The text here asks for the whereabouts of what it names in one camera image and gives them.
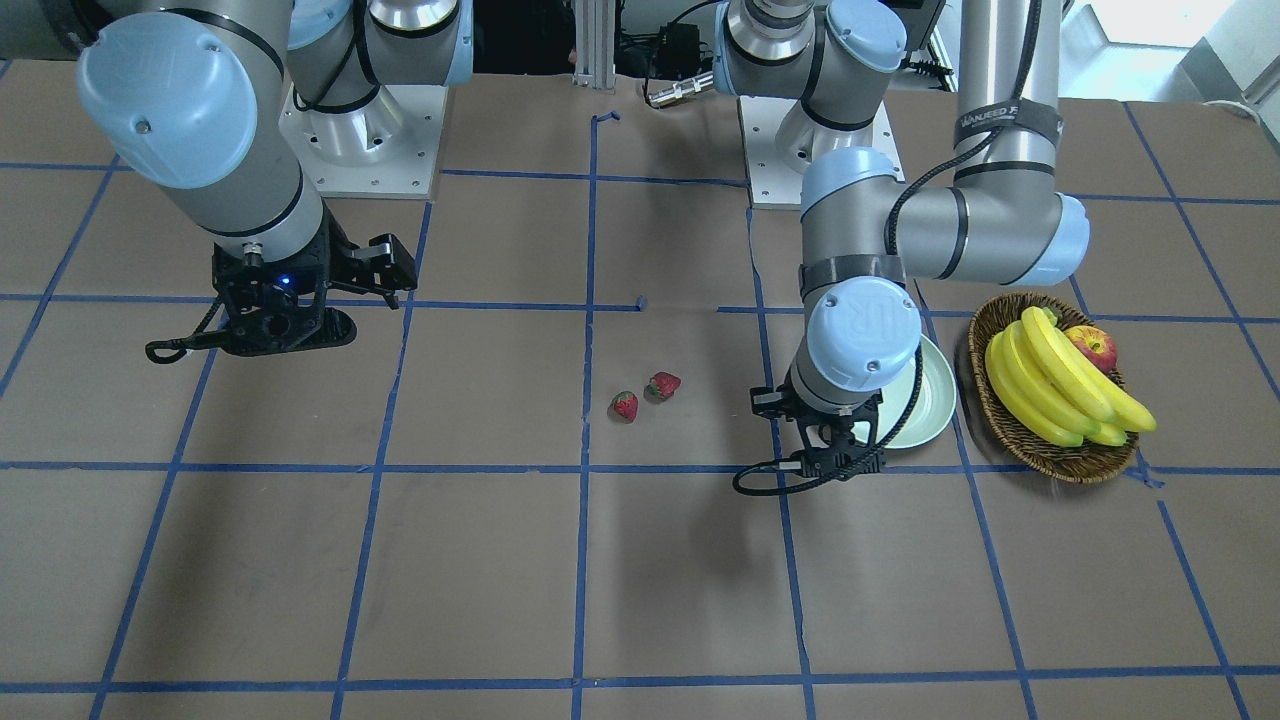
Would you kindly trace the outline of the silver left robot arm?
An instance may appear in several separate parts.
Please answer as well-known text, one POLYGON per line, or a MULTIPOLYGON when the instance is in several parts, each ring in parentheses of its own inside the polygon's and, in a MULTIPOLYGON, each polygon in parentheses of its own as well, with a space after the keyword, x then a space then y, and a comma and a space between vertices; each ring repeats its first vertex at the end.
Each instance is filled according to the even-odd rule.
POLYGON ((794 421, 803 448, 750 473, 792 473, 812 488, 881 469, 901 430, 882 389, 923 383, 913 277, 1051 286, 1082 264, 1091 225, 1056 190, 1059 1, 965 1, 954 155, 911 183, 856 136, 870 128, 908 51, 881 1, 722 1, 714 85, 785 97, 809 129, 838 136, 801 163, 805 331, 783 382, 751 410, 794 421))

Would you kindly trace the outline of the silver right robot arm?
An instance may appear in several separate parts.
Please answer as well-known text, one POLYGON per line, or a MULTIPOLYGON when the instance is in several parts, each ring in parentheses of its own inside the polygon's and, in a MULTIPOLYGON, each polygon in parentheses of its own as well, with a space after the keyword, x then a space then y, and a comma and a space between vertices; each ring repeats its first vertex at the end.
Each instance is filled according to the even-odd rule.
POLYGON ((77 1, 93 37, 77 61, 84 110, 116 154, 214 237, 216 297, 156 364, 191 350, 250 357, 347 345, 333 291, 387 306, 417 287, 393 234, 351 242, 278 127, 297 108, 384 113, 388 85, 461 85, 474 70, 470 1, 77 1))

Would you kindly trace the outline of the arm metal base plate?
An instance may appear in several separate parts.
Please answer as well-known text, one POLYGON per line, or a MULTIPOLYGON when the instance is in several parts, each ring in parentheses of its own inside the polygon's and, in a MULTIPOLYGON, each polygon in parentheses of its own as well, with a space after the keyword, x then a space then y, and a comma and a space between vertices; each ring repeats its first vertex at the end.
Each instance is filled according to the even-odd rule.
POLYGON ((385 86, 344 114, 301 111, 285 100, 279 128, 325 199, 429 200, 451 91, 385 86))
POLYGON ((869 124, 837 131, 813 120, 799 100, 740 96, 737 101, 748 186, 756 210, 796 211, 801 204, 803 173, 812 161, 847 146, 868 146, 886 155, 896 178, 905 181, 883 102, 869 124))

